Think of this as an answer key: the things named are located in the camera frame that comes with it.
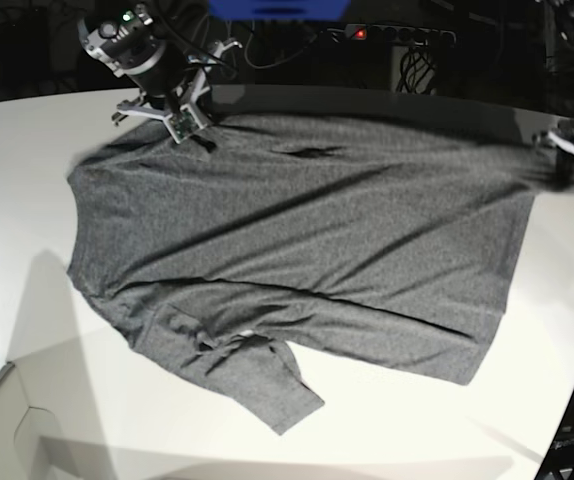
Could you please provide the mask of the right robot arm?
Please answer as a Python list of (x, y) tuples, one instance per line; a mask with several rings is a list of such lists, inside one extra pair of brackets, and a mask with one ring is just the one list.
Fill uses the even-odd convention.
[(208, 74), (214, 68), (232, 70), (224, 56), (242, 44), (234, 38), (203, 48), (173, 28), (155, 1), (133, 2), (105, 17), (78, 22), (85, 53), (117, 77), (138, 87), (138, 95), (116, 105), (111, 121), (129, 117), (155, 120), (181, 143), (212, 124), (201, 109), (211, 92)]

